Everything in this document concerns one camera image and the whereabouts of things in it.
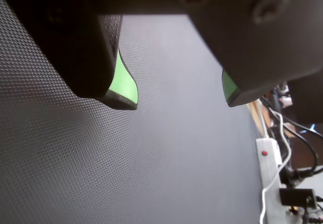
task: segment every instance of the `black cable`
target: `black cable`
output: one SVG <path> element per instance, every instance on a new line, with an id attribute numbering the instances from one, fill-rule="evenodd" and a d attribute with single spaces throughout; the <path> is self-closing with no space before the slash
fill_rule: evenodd
<path id="1" fill-rule="evenodd" d="M 317 206 L 323 211 L 323 207 L 320 204 L 317 204 Z"/>
<path id="2" fill-rule="evenodd" d="M 268 111 L 270 112 L 270 114 L 277 120 L 278 117 L 272 113 L 272 111 L 270 110 L 271 109 L 271 105 L 270 103 L 267 101 L 266 98 L 262 97 L 261 99 L 261 102 L 264 104 L 265 107 L 268 108 Z M 302 178 L 306 178 L 306 177 L 311 177 L 313 176 L 314 174 L 316 174 L 315 172 L 315 169 L 317 167 L 317 164 L 318 164 L 318 155 L 315 151 L 315 149 L 309 144 L 309 142 L 304 138 L 302 137 L 301 135 L 299 135 L 298 133 L 294 132 L 293 130 L 287 128 L 285 125 L 284 125 L 284 128 L 289 131 L 290 133 L 292 133 L 293 135 L 295 135 L 296 137 L 298 137 L 302 142 L 305 143 L 305 145 L 308 147 L 308 149 L 311 151 L 312 155 L 313 155 L 313 158 L 314 158 L 314 164 L 312 166 L 312 168 L 310 168 L 309 170 L 302 170 L 302 171 L 298 171 L 298 175 Z"/>
<path id="3" fill-rule="evenodd" d="M 311 153 L 312 153 L 312 155 L 314 157 L 313 166 L 309 170 L 299 171 L 299 174 L 301 174 L 301 172 L 303 172 L 303 173 L 306 173 L 305 175 L 307 175 L 307 173 L 308 173 L 309 176 L 314 175 L 315 169 L 316 169 L 316 167 L 318 165 L 318 154 L 316 153 L 315 149 L 312 147 L 311 144 L 309 144 L 309 142 L 304 137 L 302 137 L 301 135 L 299 135 L 298 133 L 294 132 L 293 130 L 291 130 L 291 129 L 287 128 L 287 127 L 285 127 L 285 129 L 287 131 L 289 131 L 290 133 L 292 133 L 293 135 L 295 135 L 296 137 L 298 137 L 299 139 L 301 139 L 306 144 L 307 148 L 311 151 Z"/>
<path id="4" fill-rule="evenodd" d="M 261 98 L 260 98 L 260 100 L 261 100 L 261 102 L 267 107 L 267 108 L 272 108 L 271 107 L 271 103 L 264 97 L 264 96 L 262 96 Z M 295 125 L 295 126 L 297 126 L 297 127 L 299 127 L 299 128 L 302 128 L 302 129 L 304 129 L 304 130 L 307 130 L 309 133 L 311 133 L 311 134 L 314 134 L 314 135 L 316 135 L 316 136 L 318 136 L 318 137 L 320 137 L 320 138 L 322 138 L 323 139 L 323 135 L 321 134 L 321 133 L 319 133 L 319 132 L 314 132 L 314 131 L 312 131 L 311 129 L 309 129 L 309 128 L 307 128 L 307 127 L 305 127 L 305 126 L 303 126 L 303 125 L 301 125 L 301 124 L 298 124 L 297 122 L 294 122 L 293 120 L 291 120 L 291 119 L 289 119 L 289 118 L 287 118 L 287 117 L 285 117 L 285 116 L 283 116 L 283 119 L 285 119 L 287 122 L 289 122 L 289 123 L 291 123 L 291 124 L 293 124 L 293 125 Z M 314 171 L 313 172 L 313 175 L 317 175 L 317 174 L 320 174 L 320 173 L 322 173 L 323 172 L 323 167 L 322 168 L 320 168 L 319 170 L 316 170 L 316 171 Z"/>
<path id="5" fill-rule="evenodd" d="M 322 138 L 322 139 L 323 139 L 323 135 L 322 135 L 321 133 L 319 133 L 319 132 L 317 132 L 317 131 L 313 131 L 313 130 L 311 130 L 311 129 L 309 129 L 309 128 L 307 128 L 307 127 L 305 127 L 305 126 L 301 125 L 301 124 L 298 124 L 297 122 L 295 122 L 295 121 L 293 121 L 293 120 L 289 119 L 288 117 L 283 116 L 283 118 L 284 118 L 284 120 L 285 120 L 286 122 L 289 122 L 290 124 L 293 124 L 294 126 L 297 126 L 297 127 L 299 127 L 299 128 L 302 128 L 303 130 L 307 130 L 310 134 L 316 135 L 316 136 L 318 136 L 318 137 L 320 137 L 320 138 Z"/>

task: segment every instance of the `textured rubber mat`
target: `textured rubber mat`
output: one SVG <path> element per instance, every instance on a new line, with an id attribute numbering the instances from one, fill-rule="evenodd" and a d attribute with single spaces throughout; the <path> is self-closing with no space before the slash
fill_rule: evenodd
<path id="1" fill-rule="evenodd" d="M 120 50 L 136 111 L 76 97 L 0 0 L 0 223 L 256 223 L 256 128 L 189 20 L 125 16 Z"/>

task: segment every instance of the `power strip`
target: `power strip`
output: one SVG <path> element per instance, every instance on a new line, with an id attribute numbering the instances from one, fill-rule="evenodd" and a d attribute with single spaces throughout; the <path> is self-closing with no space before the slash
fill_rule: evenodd
<path id="1" fill-rule="evenodd" d="M 274 178 L 279 165 L 282 164 L 278 143 L 273 138 L 256 139 L 257 154 L 261 173 L 262 185 L 266 187 Z M 279 189 L 282 187 L 279 178 L 266 192 L 267 224 L 286 224 L 287 208 L 282 206 Z"/>

